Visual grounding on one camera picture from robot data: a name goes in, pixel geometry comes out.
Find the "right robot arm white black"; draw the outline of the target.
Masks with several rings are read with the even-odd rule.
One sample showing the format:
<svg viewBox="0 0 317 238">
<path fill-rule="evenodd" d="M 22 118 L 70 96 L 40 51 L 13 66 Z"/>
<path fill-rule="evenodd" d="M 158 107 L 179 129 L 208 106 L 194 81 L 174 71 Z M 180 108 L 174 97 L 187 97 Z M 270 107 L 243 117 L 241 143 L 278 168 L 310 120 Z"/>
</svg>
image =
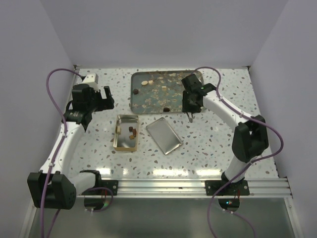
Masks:
<svg viewBox="0 0 317 238">
<path fill-rule="evenodd" d="M 181 82 L 184 86 L 182 112 L 187 114 L 190 122 L 193 121 L 193 114 L 206 108 L 220 117 L 234 132 L 231 146 L 234 157 L 222 173 L 220 183 L 223 193 L 233 194 L 238 189 L 238 182 L 245 177 L 242 170 L 269 146 L 265 119 L 240 110 L 226 101 L 214 85 L 203 85 L 194 74 L 183 78 Z"/>
</svg>

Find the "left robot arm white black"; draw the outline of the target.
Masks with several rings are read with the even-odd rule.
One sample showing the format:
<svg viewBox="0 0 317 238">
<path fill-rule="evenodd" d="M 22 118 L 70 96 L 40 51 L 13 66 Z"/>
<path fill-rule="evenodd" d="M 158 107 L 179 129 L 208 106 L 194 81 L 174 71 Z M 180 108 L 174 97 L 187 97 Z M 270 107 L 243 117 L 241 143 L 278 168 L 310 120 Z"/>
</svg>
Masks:
<svg viewBox="0 0 317 238">
<path fill-rule="evenodd" d="M 50 155 L 39 171 L 30 173 L 27 178 L 35 207 L 69 210 L 78 195 L 86 191 L 96 195 L 102 191 L 103 182 L 97 170 L 82 170 L 73 178 L 68 178 L 66 172 L 93 113 L 114 109 L 109 86 L 105 86 L 104 91 L 105 98 L 98 87 L 86 83 L 73 87 L 72 100 L 63 114 L 60 132 Z"/>
</svg>

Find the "silver metal tongs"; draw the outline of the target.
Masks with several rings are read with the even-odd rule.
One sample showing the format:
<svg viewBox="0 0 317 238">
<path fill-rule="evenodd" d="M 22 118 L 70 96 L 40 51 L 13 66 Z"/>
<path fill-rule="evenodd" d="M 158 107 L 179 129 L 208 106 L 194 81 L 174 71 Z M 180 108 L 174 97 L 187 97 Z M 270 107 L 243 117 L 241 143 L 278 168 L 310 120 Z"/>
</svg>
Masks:
<svg viewBox="0 0 317 238">
<path fill-rule="evenodd" d="M 192 123 L 194 120 L 194 115 L 192 112 L 186 112 L 187 118 L 189 120 L 189 123 Z"/>
</svg>

